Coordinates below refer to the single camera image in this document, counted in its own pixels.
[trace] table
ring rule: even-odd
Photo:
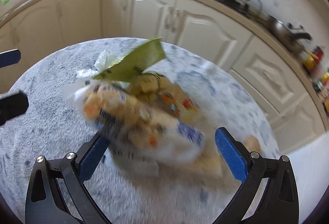
[[[29,98],[25,115],[0,128],[0,192],[23,221],[30,173],[39,155],[62,158],[92,138],[96,130],[62,99],[62,87],[77,80],[77,71],[93,68],[107,49],[115,56],[140,45],[136,38],[111,38],[69,46],[44,58],[26,71],[12,89]],[[149,70],[178,83],[197,103],[204,116],[197,125],[205,135],[224,126],[236,140],[248,134],[260,142],[263,157],[279,158],[273,132],[251,96],[226,72],[175,45],[163,43],[166,59]],[[102,160],[86,188],[101,210],[117,223],[212,223],[237,190],[221,179],[160,167],[158,178],[138,177]],[[71,212],[76,209],[65,200]],[[248,214],[252,214],[252,205]]]

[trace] metal screw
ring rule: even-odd
[[[282,156],[282,160],[283,160],[284,162],[289,162],[289,157],[286,156],[286,155],[283,155],[283,156]]]
[[[67,155],[66,155],[66,158],[67,159],[72,159],[72,158],[74,158],[75,157],[75,153],[68,153]]]
[[[38,163],[41,163],[43,160],[44,160],[44,157],[43,157],[43,156],[39,156],[39,157],[37,158],[37,162],[38,162]]]
[[[259,153],[257,153],[257,152],[252,152],[252,153],[251,153],[251,157],[254,158],[254,159],[257,159],[257,158],[259,158]]]

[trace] cream cabinet door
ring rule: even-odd
[[[265,99],[253,86],[251,86],[242,76],[232,69],[229,74],[253,97],[259,108],[263,111],[268,121],[279,115],[278,111]]]
[[[224,14],[194,0],[178,0],[167,42],[228,71],[251,32]]]
[[[291,68],[258,37],[251,40],[233,70],[280,113],[306,92]]]
[[[175,0],[128,0],[128,36],[166,41]]]
[[[101,38],[100,0],[56,0],[66,46]]]
[[[308,93],[270,121],[280,152],[289,153],[325,133],[321,116]]]
[[[0,53],[17,49],[14,41],[12,25],[9,21],[0,28]],[[0,94],[7,92],[28,68],[29,65],[23,58],[17,64],[0,68]]]
[[[126,36],[127,0],[102,0],[102,37]]]
[[[11,20],[22,59],[29,66],[64,47],[55,0],[41,0]]]

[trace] bottle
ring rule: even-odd
[[[315,54],[318,59],[314,59],[311,55],[309,55],[306,60],[304,61],[304,67],[308,75],[311,75],[317,68],[318,64],[320,63],[324,53],[323,53],[323,47],[324,46],[317,46],[313,50],[313,54]]]
[[[329,81],[329,68],[321,77],[321,83],[323,86],[325,86],[328,83],[328,81]]]

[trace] wok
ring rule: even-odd
[[[269,31],[292,53],[300,54],[302,51],[305,51],[307,54],[311,55],[313,58],[318,59],[316,55],[307,51],[304,45],[300,44],[298,39],[307,39],[312,40],[310,34],[301,32],[301,33],[292,33],[289,28],[287,28],[283,23],[276,20],[273,16],[269,17],[268,20],[268,29]]]

